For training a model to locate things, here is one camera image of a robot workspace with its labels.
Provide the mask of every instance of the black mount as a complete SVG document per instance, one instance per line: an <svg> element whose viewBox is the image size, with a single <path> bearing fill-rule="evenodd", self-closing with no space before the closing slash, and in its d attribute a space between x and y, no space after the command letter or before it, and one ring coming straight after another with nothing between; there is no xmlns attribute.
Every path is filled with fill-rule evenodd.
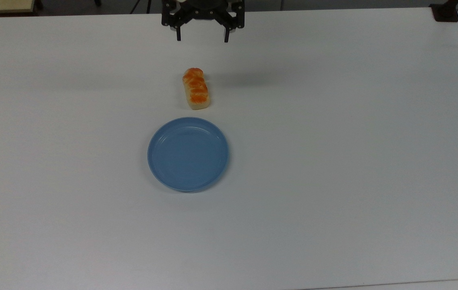
<svg viewBox="0 0 458 290"><path fill-rule="evenodd" d="M180 9L174 14L171 12L177 8L177 2L175 0L162 0L162 2L161 24L175 28L177 41L180 41L180 27L192 19L216 20L225 27L225 42L229 42L229 32L245 27L244 0L231 4L231 11L236 13L234 17L227 12L229 7L227 0L186 0L179 3Z"/></svg>
<svg viewBox="0 0 458 290"><path fill-rule="evenodd" d="M431 4L429 7L437 22L458 22L456 5L458 5L458 0L449 0L444 4Z"/></svg>

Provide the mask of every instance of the white table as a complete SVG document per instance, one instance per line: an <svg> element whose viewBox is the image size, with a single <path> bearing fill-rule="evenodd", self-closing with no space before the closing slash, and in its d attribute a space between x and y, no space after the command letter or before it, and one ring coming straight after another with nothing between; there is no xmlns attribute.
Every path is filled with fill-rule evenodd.
<svg viewBox="0 0 458 290"><path fill-rule="evenodd" d="M209 108L181 76L202 68ZM210 189L150 173L216 124ZM0 289L283 290L458 279L458 23L429 8L0 19Z"/></svg>

